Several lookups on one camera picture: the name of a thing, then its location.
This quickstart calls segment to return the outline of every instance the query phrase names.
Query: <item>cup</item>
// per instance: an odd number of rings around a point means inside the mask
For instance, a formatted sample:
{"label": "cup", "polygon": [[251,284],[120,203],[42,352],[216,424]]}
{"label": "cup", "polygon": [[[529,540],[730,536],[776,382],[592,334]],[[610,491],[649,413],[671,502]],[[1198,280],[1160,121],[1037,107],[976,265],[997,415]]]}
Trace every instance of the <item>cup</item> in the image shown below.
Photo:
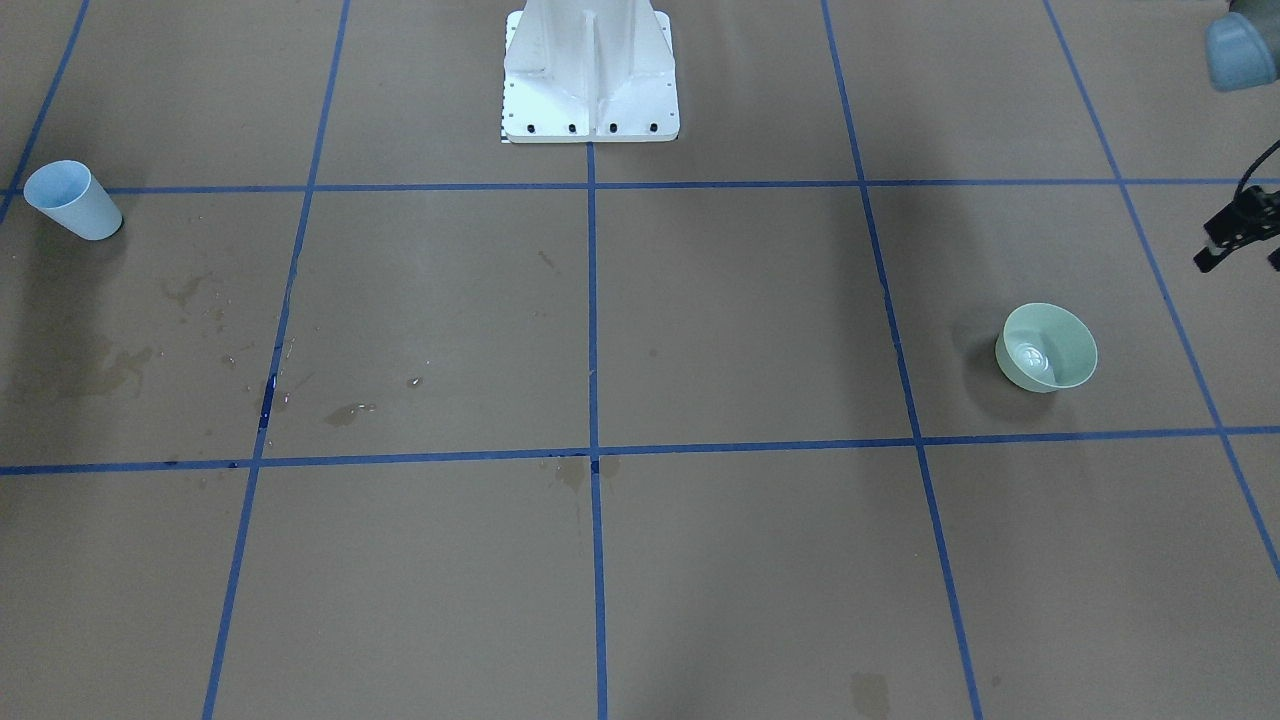
{"label": "cup", "polygon": [[22,190],[32,208],[84,240],[104,240],[124,223],[120,209],[83,163],[58,160],[40,168]]}
{"label": "cup", "polygon": [[1082,386],[1098,366],[1089,328],[1071,313],[1030,302],[1010,313],[996,338],[996,361],[1014,384],[1032,392]]}

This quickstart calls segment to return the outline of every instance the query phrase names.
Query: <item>white metal bracket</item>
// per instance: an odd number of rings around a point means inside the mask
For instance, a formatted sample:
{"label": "white metal bracket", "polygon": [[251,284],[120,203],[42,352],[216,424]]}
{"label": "white metal bracket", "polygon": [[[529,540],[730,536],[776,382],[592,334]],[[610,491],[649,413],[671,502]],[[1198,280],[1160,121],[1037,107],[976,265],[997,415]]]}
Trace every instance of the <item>white metal bracket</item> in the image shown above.
{"label": "white metal bracket", "polygon": [[529,0],[507,18],[509,142],[660,142],[680,133],[671,19],[649,0]]}

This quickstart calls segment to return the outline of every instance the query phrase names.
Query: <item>black cable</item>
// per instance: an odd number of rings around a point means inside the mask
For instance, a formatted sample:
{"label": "black cable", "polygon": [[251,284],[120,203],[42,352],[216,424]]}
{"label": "black cable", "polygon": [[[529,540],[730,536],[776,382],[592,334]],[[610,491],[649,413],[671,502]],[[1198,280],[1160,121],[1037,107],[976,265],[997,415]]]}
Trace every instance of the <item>black cable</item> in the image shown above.
{"label": "black cable", "polygon": [[1267,147],[1266,152],[1258,155],[1258,159],[1249,165],[1248,170],[1244,170],[1244,177],[1240,178],[1240,184],[1235,186],[1235,197],[1239,197],[1240,193],[1244,192],[1244,186],[1248,184],[1249,177],[1253,176],[1253,170],[1258,169],[1262,163],[1266,163],[1267,158],[1270,158],[1276,150],[1280,150],[1280,140],[1275,141],[1271,147]]}

